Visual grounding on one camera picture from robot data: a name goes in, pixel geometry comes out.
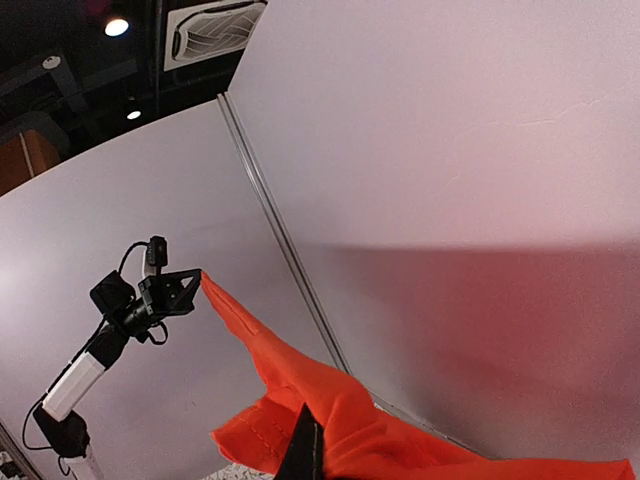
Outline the red orange garment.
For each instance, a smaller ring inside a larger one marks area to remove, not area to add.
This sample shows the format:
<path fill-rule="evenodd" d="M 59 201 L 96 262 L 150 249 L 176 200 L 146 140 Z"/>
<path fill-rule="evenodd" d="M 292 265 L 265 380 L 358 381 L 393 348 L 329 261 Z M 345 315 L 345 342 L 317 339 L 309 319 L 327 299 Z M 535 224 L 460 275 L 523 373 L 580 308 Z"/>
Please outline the red orange garment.
<path fill-rule="evenodd" d="M 324 428 L 325 479 L 632 479 L 627 460 L 489 460 L 377 408 L 354 377 L 287 344 L 204 275 L 201 288 L 252 357 L 265 385 L 253 405 L 214 429 L 229 461 L 273 477 L 304 404 Z"/>

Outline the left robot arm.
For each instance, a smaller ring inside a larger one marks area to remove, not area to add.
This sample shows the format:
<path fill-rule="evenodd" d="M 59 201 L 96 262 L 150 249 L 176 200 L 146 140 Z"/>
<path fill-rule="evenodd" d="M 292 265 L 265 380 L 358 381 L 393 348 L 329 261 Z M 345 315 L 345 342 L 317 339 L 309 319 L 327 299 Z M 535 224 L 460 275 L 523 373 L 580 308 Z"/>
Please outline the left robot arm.
<path fill-rule="evenodd" d="M 112 271 L 90 291 L 105 325 L 76 354 L 33 411 L 36 424 L 59 457 L 88 455 L 88 427 L 74 407 L 116 363 L 130 340 L 154 346 L 167 342 L 164 320 L 194 311 L 201 276 L 199 269 L 151 275 L 133 287 Z"/>

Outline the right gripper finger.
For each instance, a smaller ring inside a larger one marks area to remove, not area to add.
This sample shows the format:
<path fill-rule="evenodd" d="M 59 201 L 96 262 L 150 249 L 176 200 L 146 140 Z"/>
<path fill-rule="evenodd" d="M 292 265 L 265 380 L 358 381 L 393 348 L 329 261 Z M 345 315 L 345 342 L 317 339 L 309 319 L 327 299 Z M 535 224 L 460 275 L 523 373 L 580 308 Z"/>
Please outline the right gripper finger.
<path fill-rule="evenodd" d="M 274 480 L 324 479 L 324 428 L 304 404 Z"/>

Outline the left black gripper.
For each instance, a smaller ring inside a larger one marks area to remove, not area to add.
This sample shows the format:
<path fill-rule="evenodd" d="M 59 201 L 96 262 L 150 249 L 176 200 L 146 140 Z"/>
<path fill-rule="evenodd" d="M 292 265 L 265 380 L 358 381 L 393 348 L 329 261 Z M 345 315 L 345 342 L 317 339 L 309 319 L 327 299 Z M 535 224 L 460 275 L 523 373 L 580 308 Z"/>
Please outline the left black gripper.
<path fill-rule="evenodd" d="M 201 269 L 190 269 L 143 279 L 138 287 L 149 315 L 183 316 L 192 312 L 201 276 Z"/>

